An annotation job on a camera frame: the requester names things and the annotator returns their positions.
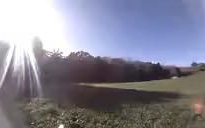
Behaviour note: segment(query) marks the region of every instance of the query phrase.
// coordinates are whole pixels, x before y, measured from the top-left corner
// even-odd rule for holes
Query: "field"
[[[32,128],[205,128],[191,105],[205,97],[205,72],[150,82],[53,86],[52,100],[22,105]]]

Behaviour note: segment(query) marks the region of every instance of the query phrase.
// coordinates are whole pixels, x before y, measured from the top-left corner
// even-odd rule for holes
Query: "sun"
[[[0,0],[0,39],[9,43],[25,48],[38,36],[46,49],[70,51],[62,22],[52,0]]]

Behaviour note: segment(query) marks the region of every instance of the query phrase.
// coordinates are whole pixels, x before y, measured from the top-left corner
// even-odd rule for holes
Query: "blue sky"
[[[179,66],[205,62],[200,0],[60,0],[56,8],[74,51]]]

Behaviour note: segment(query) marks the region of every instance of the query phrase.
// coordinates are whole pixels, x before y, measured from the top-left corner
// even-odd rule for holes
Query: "sky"
[[[66,55],[83,50],[166,65],[205,62],[205,0],[2,1],[0,32],[11,42],[37,33],[44,48]]]

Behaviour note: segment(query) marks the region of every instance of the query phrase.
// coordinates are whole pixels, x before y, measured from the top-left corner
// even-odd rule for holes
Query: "treeline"
[[[177,67],[159,63],[126,61],[122,58],[94,57],[87,52],[62,56],[59,51],[44,51],[41,59],[42,79],[66,82],[134,82],[181,76]]]

